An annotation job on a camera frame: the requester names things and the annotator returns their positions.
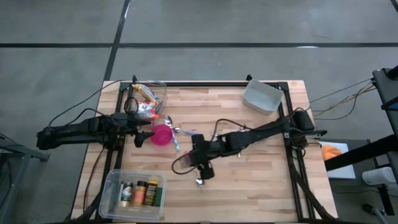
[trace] spice bottle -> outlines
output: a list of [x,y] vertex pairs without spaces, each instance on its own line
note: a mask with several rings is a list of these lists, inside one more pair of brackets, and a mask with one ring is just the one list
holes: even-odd
[[158,181],[155,177],[151,177],[148,180],[148,188],[145,194],[144,205],[154,206],[157,184]]
[[130,204],[132,196],[133,184],[130,181],[122,181],[119,190],[119,202],[118,206],[127,207]]
[[132,206],[142,207],[145,199],[146,189],[147,189],[147,182],[145,181],[137,182],[136,193],[134,194],[134,200],[132,201]]

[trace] pink cup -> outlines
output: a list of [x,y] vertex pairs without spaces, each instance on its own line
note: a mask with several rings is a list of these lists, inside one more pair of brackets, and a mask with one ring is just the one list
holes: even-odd
[[158,124],[152,128],[152,132],[155,133],[150,140],[157,146],[164,146],[168,144],[173,138],[173,130],[166,124]]

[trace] butcher block tabletop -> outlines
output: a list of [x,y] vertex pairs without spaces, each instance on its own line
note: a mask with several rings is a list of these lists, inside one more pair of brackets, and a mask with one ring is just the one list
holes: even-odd
[[[309,107],[303,81],[278,82],[288,83],[293,109]],[[114,83],[101,92],[99,112],[114,113],[119,85],[119,82]],[[162,121],[164,115],[169,115],[173,119],[173,126],[203,133],[209,140],[215,128],[215,121],[220,118],[231,119],[255,128],[279,117],[278,112],[265,116],[244,106],[243,92],[244,86],[170,86],[167,88],[167,103],[159,119]],[[285,98],[282,105],[286,113]],[[220,122],[217,133],[223,134],[238,129],[234,124]],[[142,148],[136,148],[134,137],[127,137],[124,147],[121,169],[161,172],[167,179],[164,211],[160,222],[297,221],[282,134],[250,145],[242,151],[240,158],[229,156],[212,160],[215,177],[206,180],[204,187],[196,185],[196,175],[193,172],[177,175],[171,171],[172,162],[184,151],[192,149],[189,135],[178,133],[176,138],[180,152],[175,150],[172,141],[160,147],[148,139]],[[101,150],[102,146],[99,144],[88,145],[72,217],[82,214],[87,182]],[[88,188],[86,204],[90,204],[100,190],[105,157],[106,149],[96,166]],[[319,146],[310,144],[306,148],[304,161],[311,191],[326,210],[337,217]],[[300,198],[304,217],[308,217],[305,198],[301,191]]]

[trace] spoon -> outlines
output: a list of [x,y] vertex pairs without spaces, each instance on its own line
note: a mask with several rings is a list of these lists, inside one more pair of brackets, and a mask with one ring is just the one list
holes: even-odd
[[[172,118],[170,116],[165,116],[164,117],[164,124],[166,124],[169,128],[172,129],[172,126],[173,126]],[[174,142],[175,150],[177,152],[179,152],[180,151],[180,147],[178,146],[177,138],[175,138],[174,131],[172,131],[172,134],[173,134],[173,142]]]
[[190,134],[190,135],[194,135],[194,134],[200,134],[196,131],[185,131],[185,130],[181,130],[180,128],[173,128],[174,133],[180,133],[181,131],[185,134]]

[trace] gray floor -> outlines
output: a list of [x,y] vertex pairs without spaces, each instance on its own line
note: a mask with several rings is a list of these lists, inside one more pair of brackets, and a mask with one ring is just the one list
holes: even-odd
[[[0,43],[112,42],[122,5],[123,0],[1,1]],[[121,42],[396,42],[397,21],[389,0],[133,0]],[[100,87],[109,53],[110,49],[0,49],[0,133],[35,148],[37,131]],[[308,97],[315,99],[370,78],[375,69],[395,66],[396,58],[395,48],[119,49],[111,80],[130,80],[133,74],[157,80],[242,80],[251,74],[261,80],[305,80]],[[325,109],[359,88],[318,101],[313,108]],[[95,108],[97,101],[98,96],[92,98],[58,124],[83,108]],[[358,99],[346,119],[317,126],[329,130],[330,139],[377,140],[392,133],[380,104],[372,91]],[[347,104],[324,117],[338,117],[349,109]],[[23,203],[13,214],[15,223],[66,217],[85,149],[62,146],[49,151],[48,163],[31,163],[19,195]],[[344,190],[358,191],[350,186]],[[335,195],[342,219],[366,220],[358,198],[379,204],[372,193]]]

